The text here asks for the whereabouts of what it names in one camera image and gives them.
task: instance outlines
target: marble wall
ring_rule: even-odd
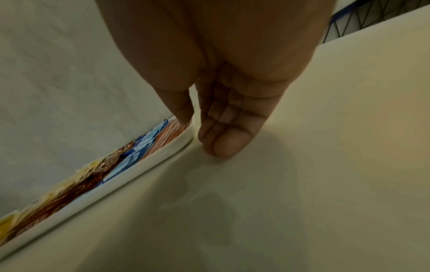
[[[168,116],[93,1],[0,1],[0,216]]]

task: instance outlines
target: human hand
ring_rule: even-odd
[[[182,123],[196,85],[204,150],[228,158],[309,63],[334,0],[98,0],[126,59]]]

